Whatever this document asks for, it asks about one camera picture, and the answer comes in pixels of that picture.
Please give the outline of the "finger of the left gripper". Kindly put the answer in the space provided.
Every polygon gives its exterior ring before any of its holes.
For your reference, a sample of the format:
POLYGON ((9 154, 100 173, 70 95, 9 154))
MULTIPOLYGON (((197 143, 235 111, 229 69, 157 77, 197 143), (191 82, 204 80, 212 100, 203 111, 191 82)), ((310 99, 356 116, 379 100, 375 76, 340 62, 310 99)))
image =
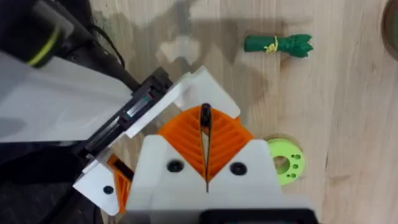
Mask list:
POLYGON ((108 215, 126 212, 134 172, 115 154, 93 159, 73 188, 108 215))
POLYGON ((183 111, 208 103, 233 119, 241 112, 233 98, 204 66, 188 75, 187 89, 178 95, 174 103, 183 111))

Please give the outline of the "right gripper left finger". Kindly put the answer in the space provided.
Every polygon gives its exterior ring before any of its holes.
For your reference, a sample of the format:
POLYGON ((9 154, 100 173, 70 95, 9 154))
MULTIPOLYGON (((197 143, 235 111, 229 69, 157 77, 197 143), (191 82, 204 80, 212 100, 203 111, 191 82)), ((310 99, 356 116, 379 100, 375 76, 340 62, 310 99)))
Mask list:
POLYGON ((201 106, 181 112, 157 134, 144 138, 127 213, 149 213, 162 198, 174 201, 205 193, 206 165, 202 142, 201 106))

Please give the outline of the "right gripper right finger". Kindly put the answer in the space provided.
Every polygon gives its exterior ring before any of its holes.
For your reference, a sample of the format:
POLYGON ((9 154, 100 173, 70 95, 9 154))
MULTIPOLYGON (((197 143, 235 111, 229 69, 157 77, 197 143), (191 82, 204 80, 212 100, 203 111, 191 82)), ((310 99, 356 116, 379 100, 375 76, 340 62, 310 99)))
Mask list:
POLYGON ((303 171, 303 153, 286 139, 256 139, 239 121, 206 107, 206 191, 221 208, 309 209, 303 195, 284 194, 281 182, 303 171))

